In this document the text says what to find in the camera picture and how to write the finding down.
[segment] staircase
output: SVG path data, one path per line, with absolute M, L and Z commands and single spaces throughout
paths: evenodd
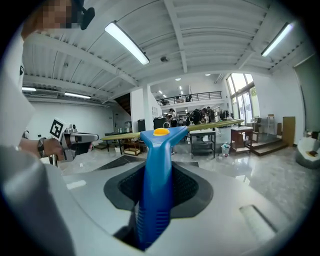
M 130 93 L 115 98 L 114 100 L 131 116 Z
M 270 141 L 252 143 L 252 152 L 259 157 L 284 149 L 288 146 L 280 138 L 274 138 Z

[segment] wooden platform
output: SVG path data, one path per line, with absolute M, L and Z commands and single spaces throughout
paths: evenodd
M 252 152 L 256 154 L 257 156 L 261 157 L 273 152 L 276 152 L 278 150 L 282 150 L 288 146 L 285 142 L 283 142 L 281 139 L 279 141 L 274 142 L 268 142 L 265 144 L 260 144 L 254 146 L 254 143 L 252 144 Z

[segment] blue handle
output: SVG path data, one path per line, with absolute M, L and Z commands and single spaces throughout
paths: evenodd
M 170 223 L 173 207 L 171 148 L 188 134 L 186 126 L 169 128 L 169 134 L 154 136 L 154 131 L 141 132 L 148 146 L 143 190 L 139 202 L 137 236 L 139 248 L 148 248 Z

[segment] railing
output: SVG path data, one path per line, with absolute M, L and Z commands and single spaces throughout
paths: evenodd
M 196 101 L 207 101 L 222 99 L 221 91 L 211 91 L 203 93 L 187 94 L 182 96 L 175 96 L 170 98 L 157 99 L 159 106 L 173 105 L 178 103 L 188 103 Z

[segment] trash bin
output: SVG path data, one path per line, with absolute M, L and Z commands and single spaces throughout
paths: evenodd
M 223 145 L 221 146 L 222 149 L 222 154 L 229 154 L 230 147 L 224 147 Z

